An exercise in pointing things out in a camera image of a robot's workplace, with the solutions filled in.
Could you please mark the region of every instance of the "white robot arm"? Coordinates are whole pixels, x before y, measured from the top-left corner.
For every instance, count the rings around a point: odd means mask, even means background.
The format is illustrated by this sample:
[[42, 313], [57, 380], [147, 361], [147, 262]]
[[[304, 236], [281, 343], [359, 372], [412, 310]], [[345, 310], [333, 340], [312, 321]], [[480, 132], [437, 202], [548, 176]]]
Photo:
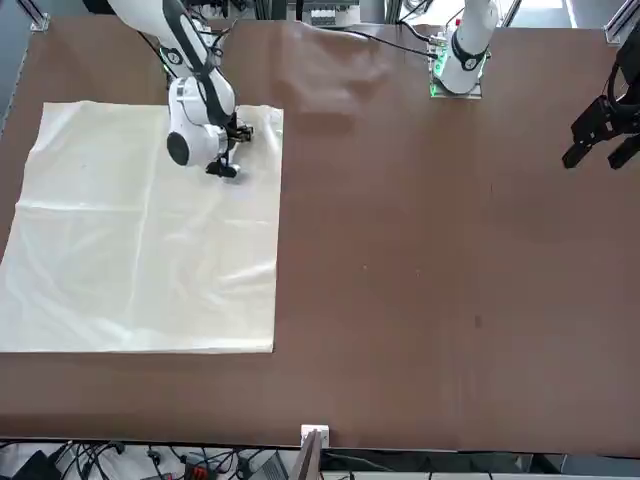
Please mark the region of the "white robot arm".
[[436, 75], [447, 90], [465, 94], [475, 87], [498, 18], [493, 0], [465, 1], [460, 26], [449, 41], [446, 60]]
[[162, 53], [180, 75], [169, 87], [167, 149], [179, 165], [201, 165], [208, 173], [235, 177], [229, 151], [251, 140], [238, 126], [235, 94], [180, 0], [109, 0], [131, 28], [157, 37]]

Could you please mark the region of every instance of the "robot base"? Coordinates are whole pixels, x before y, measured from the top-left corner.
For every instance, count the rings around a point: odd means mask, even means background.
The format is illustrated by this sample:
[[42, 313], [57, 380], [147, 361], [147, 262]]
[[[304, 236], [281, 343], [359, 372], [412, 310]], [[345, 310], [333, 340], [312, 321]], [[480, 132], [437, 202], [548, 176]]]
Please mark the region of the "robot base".
[[441, 38], [441, 42], [438, 45], [429, 45], [428, 48], [429, 53], [435, 53], [438, 56], [438, 60], [428, 60], [429, 94], [431, 98], [467, 98], [472, 100], [480, 100], [482, 98], [482, 84], [480, 82], [482, 78], [482, 69], [484, 68], [487, 60], [491, 58], [491, 54], [487, 52], [485, 60], [480, 65], [480, 76], [478, 77], [478, 82], [476, 83], [476, 86], [473, 88], [473, 90], [471, 90], [469, 93], [465, 93], [464, 95], [451, 93], [446, 88], [444, 88], [442, 83], [440, 83], [440, 80], [438, 80], [438, 78], [436, 77], [436, 74], [444, 64], [447, 55], [448, 40], [442, 38], [441, 35], [443, 34], [441, 33], [438, 35], [438, 37]]

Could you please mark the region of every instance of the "wrinkled cloth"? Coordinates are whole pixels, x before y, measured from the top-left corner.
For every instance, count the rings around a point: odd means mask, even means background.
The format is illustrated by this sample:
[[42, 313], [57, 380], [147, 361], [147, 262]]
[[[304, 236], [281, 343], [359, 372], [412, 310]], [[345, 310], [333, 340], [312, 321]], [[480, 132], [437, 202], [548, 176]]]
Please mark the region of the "wrinkled cloth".
[[0, 351], [270, 352], [283, 112], [234, 180], [175, 164], [163, 106], [45, 104], [0, 265]]

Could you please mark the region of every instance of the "brown table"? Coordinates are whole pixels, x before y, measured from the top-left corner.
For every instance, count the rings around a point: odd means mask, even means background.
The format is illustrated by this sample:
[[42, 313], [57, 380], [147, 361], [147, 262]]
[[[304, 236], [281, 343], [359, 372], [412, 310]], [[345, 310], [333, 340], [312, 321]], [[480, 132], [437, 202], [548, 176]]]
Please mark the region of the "brown table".
[[[560, 161], [614, 50], [536, 29], [492, 50], [482, 101], [430, 99], [415, 55], [240, 22], [239, 102], [285, 110], [275, 353], [0, 355], [0, 433], [294, 445], [326, 423], [335, 446], [640, 455], [640, 164]], [[2, 244], [42, 103], [82, 99], [165, 102], [115, 18], [33, 36]]]

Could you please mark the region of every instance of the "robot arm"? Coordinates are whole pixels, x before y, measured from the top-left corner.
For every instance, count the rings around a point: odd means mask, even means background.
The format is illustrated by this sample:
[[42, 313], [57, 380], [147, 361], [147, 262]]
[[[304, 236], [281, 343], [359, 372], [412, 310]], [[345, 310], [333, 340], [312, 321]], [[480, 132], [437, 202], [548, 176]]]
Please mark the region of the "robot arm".
[[[618, 70], [628, 85], [622, 98], [615, 96]], [[640, 23], [618, 50], [607, 80], [606, 95], [597, 97], [571, 125], [573, 145], [562, 157], [565, 168], [574, 168], [599, 142], [629, 135], [609, 155], [609, 166], [618, 169], [640, 151]]]
[[229, 151], [236, 142], [249, 141], [251, 130], [237, 125], [233, 89], [180, 0], [109, 3], [131, 28], [157, 37], [170, 63], [188, 68], [190, 75], [175, 79], [169, 87], [167, 148], [173, 160], [179, 165], [202, 165], [208, 173], [235, 176], [228, 163]]
[[461, 95], [476, 86], [498, 20], [493, 0], [465, 1], [460, 26], [449, 41], [446, 60], [437, 74], [447, 90]]

